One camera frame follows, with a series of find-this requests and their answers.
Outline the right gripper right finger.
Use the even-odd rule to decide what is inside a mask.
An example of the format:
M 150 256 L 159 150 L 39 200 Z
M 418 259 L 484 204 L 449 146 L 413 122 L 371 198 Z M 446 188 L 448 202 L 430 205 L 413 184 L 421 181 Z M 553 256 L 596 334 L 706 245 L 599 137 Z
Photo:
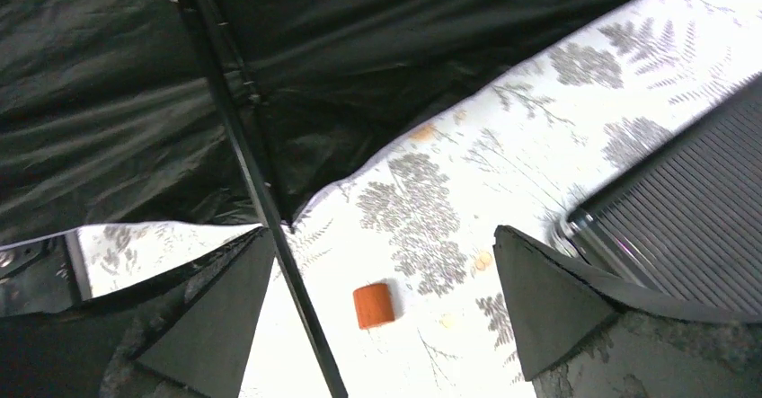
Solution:
M 626 282 L 511 226 L 493 249 L 537 396 L 760 396 L 759 317 Z

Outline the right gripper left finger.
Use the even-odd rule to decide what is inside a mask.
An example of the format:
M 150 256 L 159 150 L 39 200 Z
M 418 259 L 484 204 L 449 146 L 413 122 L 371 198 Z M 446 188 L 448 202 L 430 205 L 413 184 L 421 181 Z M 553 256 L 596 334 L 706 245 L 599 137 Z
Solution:
M 4 397 L 235 397 L 273 249 L 261 228 L 194 261 L 86 298 L 68 240 L 1 269 Z

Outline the lilac folding umbrella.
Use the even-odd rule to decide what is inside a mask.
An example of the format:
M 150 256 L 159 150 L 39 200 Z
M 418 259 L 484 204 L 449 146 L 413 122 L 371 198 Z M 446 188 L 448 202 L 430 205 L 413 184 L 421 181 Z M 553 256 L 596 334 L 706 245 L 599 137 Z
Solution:
M 631 0 L 1 0 L 1 240 L 168 219 L 280 229 L 414 123 Z

